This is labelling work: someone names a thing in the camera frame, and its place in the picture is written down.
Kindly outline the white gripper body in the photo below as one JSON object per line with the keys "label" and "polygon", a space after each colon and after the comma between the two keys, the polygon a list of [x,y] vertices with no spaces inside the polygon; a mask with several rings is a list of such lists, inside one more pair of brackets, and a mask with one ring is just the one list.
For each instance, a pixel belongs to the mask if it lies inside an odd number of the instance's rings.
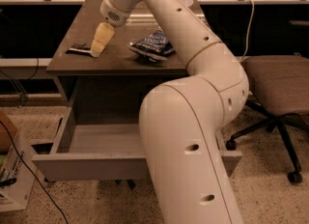
{"label": "white gripper body", "polygon": [[124,25],[131,11],[131,4],[126,0],[103,0],[100,5],[103,18],[113,27]]}

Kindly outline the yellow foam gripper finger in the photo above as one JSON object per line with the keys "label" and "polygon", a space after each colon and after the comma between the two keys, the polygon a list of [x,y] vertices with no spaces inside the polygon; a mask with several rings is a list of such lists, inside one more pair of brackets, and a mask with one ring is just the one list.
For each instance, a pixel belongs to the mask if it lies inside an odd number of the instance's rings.
{"label": "yellow foam gripper finger", "polygon": [[91,44],[90,54],[97,58],[112,39],[114,33],[114,27],[110,23],[102,22],[95,32],[94,39]]}

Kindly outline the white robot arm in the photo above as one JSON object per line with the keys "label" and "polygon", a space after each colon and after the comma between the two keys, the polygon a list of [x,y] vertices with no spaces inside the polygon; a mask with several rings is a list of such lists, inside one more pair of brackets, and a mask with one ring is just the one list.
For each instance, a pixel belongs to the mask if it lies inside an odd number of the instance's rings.
{"label": "white robot arm", "polygon": [[154,87],[139,113],[142,146],[165,224],[244,224],[216,133],[242,110],[248,78],[239,60],[180,0],[103,0],[123,25],[144,2],[187,76]]}

